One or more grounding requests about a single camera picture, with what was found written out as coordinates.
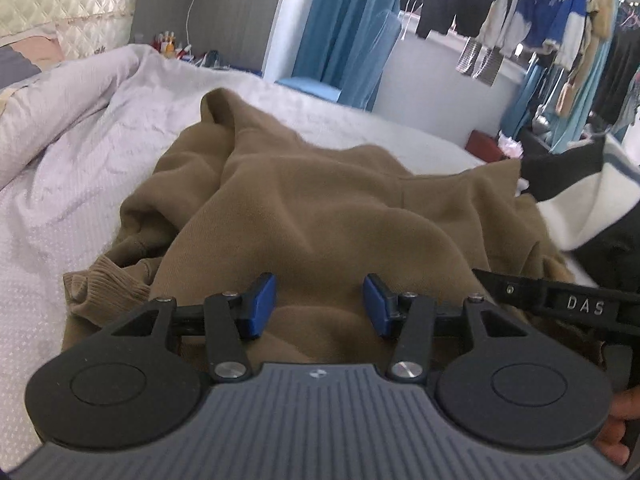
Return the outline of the right hand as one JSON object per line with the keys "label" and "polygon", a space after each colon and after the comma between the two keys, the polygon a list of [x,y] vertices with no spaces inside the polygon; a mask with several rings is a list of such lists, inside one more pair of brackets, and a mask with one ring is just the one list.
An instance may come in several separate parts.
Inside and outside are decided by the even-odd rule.
{"label": "right hand", "polygon": [[616,465],[623,466],[629,460],[630,449],[623,444],[626,422],[638,420],[639,415],[639,387],[614,394],[608,419],[594,441],[594,446]]}

